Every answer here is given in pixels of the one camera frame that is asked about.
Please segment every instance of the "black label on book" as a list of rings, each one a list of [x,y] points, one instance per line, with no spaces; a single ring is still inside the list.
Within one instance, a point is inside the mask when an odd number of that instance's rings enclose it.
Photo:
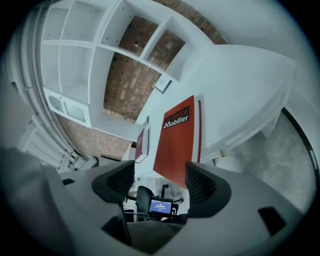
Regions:
[[[187,106],[187,107],[181,109],[180,111],[168,116],[165,119],[163,129],[188,122],[190,119],[189,118],[189,113],[190,113],[189,108],[190,107]]]

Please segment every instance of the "white desk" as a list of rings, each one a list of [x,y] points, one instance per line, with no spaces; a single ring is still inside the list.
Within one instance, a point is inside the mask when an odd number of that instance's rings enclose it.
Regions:
[[[136,176],[155,174],[153,166],[165,112],[191,95],[203,95],[201,161],[204,161],[203,154],[210,157],[210,151],[222,147],[225,138],[232,148],[277,117],[286,104],[295,66],[293,60],[260,48],[212,47],[189,74],[187,82],[173,82],[164,94],[154,90],[150,95],[137,119],[142,124],[150,116],[149,153],[142,163],[135,165]]]

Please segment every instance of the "screen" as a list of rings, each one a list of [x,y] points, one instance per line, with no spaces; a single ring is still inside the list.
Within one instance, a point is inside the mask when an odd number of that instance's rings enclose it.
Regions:
[[[160,214],[171,214],[171,202],[163,202],[158,200],[151,200],[150,212],[157,212]]]

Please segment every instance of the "gray floor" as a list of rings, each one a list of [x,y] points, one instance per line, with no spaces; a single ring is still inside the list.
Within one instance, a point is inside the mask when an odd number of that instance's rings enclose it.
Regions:
[[[287,117],[281,113],[270,137],[262,132],[227,152],[242,173],[253,175],[306,212],[316,192],[315,173],[307,149]]]

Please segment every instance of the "brick wall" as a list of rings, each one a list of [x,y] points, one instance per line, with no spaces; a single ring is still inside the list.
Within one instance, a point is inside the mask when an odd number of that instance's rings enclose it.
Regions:
[[[216,44],[226,44],[219,31],[198,11],[181,0],[154,0],[180,13],[200,28]],[[119,47],[140,55],[157,25],[134,17],[123,35]],[[149,61],[166,69],[182,48],[184,42],[169,31],[161,37],[152,51]],[[134,123],[160,74],[137,61],[114,54],[105,90],[106,115],[112,115]],[[59,116],[59,121],[74,145],[86,156],[104,155],[121,159],[129,144],[95,129],[89,129]]]

